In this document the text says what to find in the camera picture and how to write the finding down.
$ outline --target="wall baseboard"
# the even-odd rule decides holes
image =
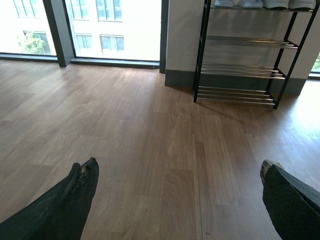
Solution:
[[[179,71],[166,69],[165,85],[168,87],[193,87],[195,72]],[[238,76],[222,76],[222,75],[202,75],[201,85],[216,88],[229,89],[248,89],[248,90],[265,90],[268,79],[248,78]],[[299,95],[306,83],[306,79],[291,78],[285,88],[284,93]],[[279,93],[283,84],[283,80],[274,80],[272,83],[271,93]]]

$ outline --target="shoe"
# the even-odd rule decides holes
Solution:
[[[289,9],[312,10],[316,6],[316,0],[289,0]]]
[[[214,3],[215,7],[220,8],[232,8],[235,5],[235,0],[216,0]]]
[[[289,0],[262,0],[266,9],[285,10],[288,9]]]
[[[240,0],[237,5],[246,9],[261,9],[264,7],[261,0]]]

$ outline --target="floorboard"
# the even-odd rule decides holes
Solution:
[[[96,157],[82,240],[279,240],[260,166],[320,191],[319,91],[193,103],[157,69],[0,60],[0,222]]]

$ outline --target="building window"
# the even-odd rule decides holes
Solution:
[[[100,36],[102,52],[104,51],[123,51],[124,38],[122,36]]]
[[[47,35],[44,32],[23,32],[26,44],[24,44],[25,52],[37,55],[51,55],[50,46]]]
[[[121,21],[121,0],[96,0],[99,20]]]
[[[13,0],[19,17],[34,18],[40,16],[39,0]]]
[[[92,48],[92,36],[90,35],[77,35],[76,36],[80,49],[91,49]]]
[[[87,0],[71,0],[74,19],[88,19]]]

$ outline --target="black metal shoe rack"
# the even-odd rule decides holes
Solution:
[[[209,36],[207,35],[208,21],[210,9],[223,9],[228,10],[243,10],[243,11],[271,11],[264,8],[242,8],[234,6],[232,8],[214,7],[211,6],[211,0],[204,1],[202,24],[200,32],[200,40],[198,47],[198,55],[196,61],[194,83],[193,83],[193,101],[196,103],[197,99],[206,99],[214,101],[224,101],[230,103],[245,103],[255,105],[269,105],[273,106],[274,109],[278,108],[280,100],[284,94],[290,76],[295,67],[301,49],[308,36],[312,23],[315,19],[317,11],[319,9],[320,0],[316,1],[314,10],[277,10],[291,12],[292,17],[288,25],[287,31],[284,36],[284,40],[273,40],[263,38],[245,38],[245,37],[222,37],[222,36]],[[310,20],[302,36],[299,45],[289,41],[289,36],[293,25],[295,23],[297,14],[299,12],[309,12]],[[229,65],[229,64],[215,64],[215,63],[204,63],[203,56],[205,52],[205,45],[208,44],[219,44],[219,45],[235,45],[235,46],[248,46],[248,47],[266,47],[266,48],[279,48],[279,53],[276,58],[274,67],[261,67],[261,66],[243,66],[243,65]],[[283,55],[284,49],[294,49],[296,54],[293,58],[291,66],[287,74],[283,73],[278,67]],[[222,76],[237,76],[237,77],[248,77],[258,79],[269,79],[265,90],[248,90],[248,89],[232,89],[232,88],[218,88],[201,86],[200,78],[201,74],[206,75],[222,75]],[[270,88],[273,81],[282,80],[283,85],[277,98],[273,97],[270,93]]]

